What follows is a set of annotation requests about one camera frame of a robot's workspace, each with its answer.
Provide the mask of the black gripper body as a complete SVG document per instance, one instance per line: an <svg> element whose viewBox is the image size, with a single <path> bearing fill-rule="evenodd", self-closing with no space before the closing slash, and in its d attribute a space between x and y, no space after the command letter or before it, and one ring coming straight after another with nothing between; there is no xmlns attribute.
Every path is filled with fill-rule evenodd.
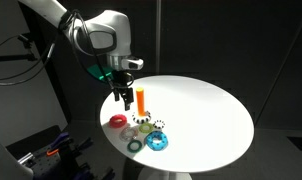
<svg viewBox="0 0 302 180"><path fill-rule="evenodd" d="M130 86L134 82L134 77L128 71L112 71L113 87L120 93L128 95Z"/></svg>

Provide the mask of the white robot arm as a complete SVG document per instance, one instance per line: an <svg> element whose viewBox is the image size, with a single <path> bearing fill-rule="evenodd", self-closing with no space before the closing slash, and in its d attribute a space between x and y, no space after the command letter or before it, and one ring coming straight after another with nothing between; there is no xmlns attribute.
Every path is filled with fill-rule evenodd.
<svg viewBox="0 0 302 180"><path fill-rule="evenodd" d="M131 30L128 17L118 11L104 10L84 20L78 10L68 11L58 0L18 0L53 25L70 42L80 67L94 79L107 84L114 99L123 99L130 109L134 78Z"/></svg>

